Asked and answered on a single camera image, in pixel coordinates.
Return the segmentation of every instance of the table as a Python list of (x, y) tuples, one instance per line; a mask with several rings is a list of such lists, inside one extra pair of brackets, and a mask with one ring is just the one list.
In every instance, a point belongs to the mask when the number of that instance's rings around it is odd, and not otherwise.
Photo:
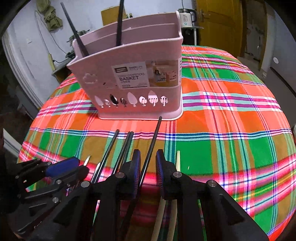
[[(219, 182), (275, 240), (296, 207), (296, 148), (274, 96), (229, 53), (193, 46), (182, 47), (182, 91), (184, 113), (160, 126), (132, 228), (142, 237), (151, 236), (160, 198), (155, 153), (164, 149), (166, 159), (175, 162), (180, 150), (181, 172), (194, 180)], [(156, 121), (100, 120), (70, 75), (33, 121), (19, 161), (38, 157), (57, 162), (71, 156), (85, 160), (91, 155), (90, 179), (118, 128), (101, 181), (110, 175), (128, 131), (135, 133), (129, 157), (138, 148), (143, 164), (155, 126)], [(165, 213), (162, 230), (167, 223)], [(137, 239), (130, 234), (129, 240)]]
[(62, 83), (69, 74), (71, 74), (71, 70), (67, 68), (67, 64), (70, 63), (71, 60), (70, 58), (65, 59), (52, 72), (52, 76), (55, 77), (59, 83)]
[(197, 46), (196, 29), (203, 29), (203, 27), (200, 27), (200, 26), (181, 26), (181, 28), (193, 29), (194, 45)]

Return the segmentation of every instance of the door handle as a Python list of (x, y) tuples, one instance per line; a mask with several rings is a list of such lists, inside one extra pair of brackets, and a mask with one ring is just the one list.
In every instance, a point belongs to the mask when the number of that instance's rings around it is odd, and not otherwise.
[(204, 22), (205, 21), (205, 18), (210, 18), (210, 14), (208, 13), (204, 13), (204, 11), (201, 9), (200, 10), (200, 21), (201, 22)]

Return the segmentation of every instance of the basket label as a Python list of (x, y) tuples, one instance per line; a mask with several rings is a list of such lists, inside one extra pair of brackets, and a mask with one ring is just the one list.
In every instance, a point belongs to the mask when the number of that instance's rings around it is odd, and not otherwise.
[(146, 63), (128, 63), (112, 66), (119, 88), (149, 87)]

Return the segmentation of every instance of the yellow door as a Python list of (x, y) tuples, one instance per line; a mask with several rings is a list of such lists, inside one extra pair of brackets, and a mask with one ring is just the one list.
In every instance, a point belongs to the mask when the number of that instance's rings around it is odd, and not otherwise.
[(238, 57), (242, 47), (240, 0), (196, 0), (200, 45), (223, 49)]

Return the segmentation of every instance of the electric kettle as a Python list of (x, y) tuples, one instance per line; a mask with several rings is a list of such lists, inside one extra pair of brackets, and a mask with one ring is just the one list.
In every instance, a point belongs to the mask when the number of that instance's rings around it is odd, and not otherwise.
[(186, 9), (180, 8), (178, 9), (180, 14), (180, 22), (182, 26), (192, 26), (194, 22), (197, 21), (196, 11), (194, 9)]

